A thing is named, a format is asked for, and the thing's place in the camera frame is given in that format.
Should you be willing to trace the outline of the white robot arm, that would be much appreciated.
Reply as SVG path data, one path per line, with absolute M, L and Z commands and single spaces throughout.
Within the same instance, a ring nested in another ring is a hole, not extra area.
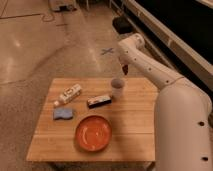
M 154 105 L 156 171 L 213 171 L 209 95 L 182 74 L 149 57 L 135 33 L 118 42 L 124 72 L 137 68 L 159 90 Z

